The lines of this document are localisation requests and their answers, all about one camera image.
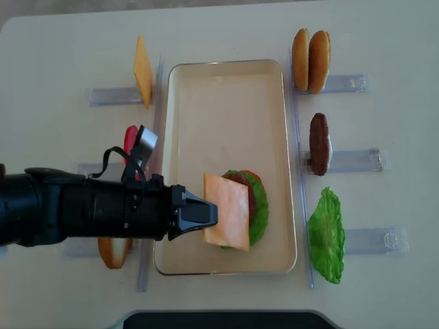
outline tray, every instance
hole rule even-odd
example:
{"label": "tray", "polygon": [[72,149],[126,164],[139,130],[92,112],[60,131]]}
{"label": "tray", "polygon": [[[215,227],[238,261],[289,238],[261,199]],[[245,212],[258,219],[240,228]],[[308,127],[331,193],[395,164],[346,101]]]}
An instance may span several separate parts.
{"label": "tray", "polygon": [[269,224],[249,253],[202,242],[201,232],[154,245],[165,275],[285,273],[296,262],[283,78],[273,60],[184,64],[169,74],[162,174],[203,197],[203,173],[251,170],[270,203]]}

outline table surface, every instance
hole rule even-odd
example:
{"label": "table surface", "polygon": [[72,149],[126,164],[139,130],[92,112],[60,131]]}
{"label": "table surface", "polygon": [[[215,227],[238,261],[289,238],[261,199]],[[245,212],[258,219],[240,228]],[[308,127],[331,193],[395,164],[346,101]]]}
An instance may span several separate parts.
{"label": "table surface", "polygon": [[197,309],[314,310],[344,328],[437,327],[438,9],[437,1],[313,1],[8,21],[0,33],[0,158],[8,173],[99,162],[129,125],[152,127],[154,111],[143,106],[84,101],[85,88],[134,85],[138,34],[154,67],[160,54],[168,69],[271,58],[290,83],[295,33],[329,31],[330,73],[368,73],[373,92],[300,100],[302,140],[313,114],[324,112],[336,149],[387,147],[392,169],[307,179],[308,204],[331,186],[346,228],[404,225],[410,252],[347,256],[340,285],[316,276],[311,290],[297,201],[298,260],[286,275],[165,277],[151,266],[148,292],[136,293],[137,257],[109,271],[98,258],[61,257],[62,245],[12,245],[0,261],[0,327],[108,327],[136,310]]}

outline cheese slice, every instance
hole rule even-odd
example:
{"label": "cheese slice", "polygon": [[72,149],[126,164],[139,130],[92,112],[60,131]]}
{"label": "cheese slice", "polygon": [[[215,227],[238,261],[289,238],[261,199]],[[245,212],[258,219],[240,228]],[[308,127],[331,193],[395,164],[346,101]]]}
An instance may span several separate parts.
{"label": "cheese slice", "polygon": [[204,199],[217,205],[218,224],[203,229],[203,241],[248,252],[248,187],[227,178],[205,173]]}
{"label": "cheese slice", "polygon": [[140,89],[146,109],[150,108],[152,70],[142,36],[137,39],[136,58],[134,59],[134,75]]}

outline green lettuce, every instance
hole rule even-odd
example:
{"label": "green lettuce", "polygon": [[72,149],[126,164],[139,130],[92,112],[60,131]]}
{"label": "green lettuce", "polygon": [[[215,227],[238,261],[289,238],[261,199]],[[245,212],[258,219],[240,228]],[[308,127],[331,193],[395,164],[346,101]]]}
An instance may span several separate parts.
{"label": "green lettuce", "polygon": [[265,193],[262,184],[250,174],[236,170],[229,170],[226,172],[226,175],[229,173],[240,173],[244,175],[253,188],[254,198],[256,199],[256,213],[250,227],[248,228],[248,235],[250,237],[250,245],[254,245],[261,240],[268,225],[267,193]]}
{"label": "green lettuce", "polygon": [[340,283],[346,234],[340,201],[329,187],[322,190],[316,211],[308,221],[308,232],[314,268],[329,282]]}

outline bottom bun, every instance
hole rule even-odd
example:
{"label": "bottom bun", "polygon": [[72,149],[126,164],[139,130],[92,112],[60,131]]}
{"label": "bottom bun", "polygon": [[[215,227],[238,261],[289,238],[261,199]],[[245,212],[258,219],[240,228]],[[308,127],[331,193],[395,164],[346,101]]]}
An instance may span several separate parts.
{"label": "bottom bun", "polygon": [[97,246],[105,265],[109,269],[120,269],[125,263],[132,239],[98,238]]}

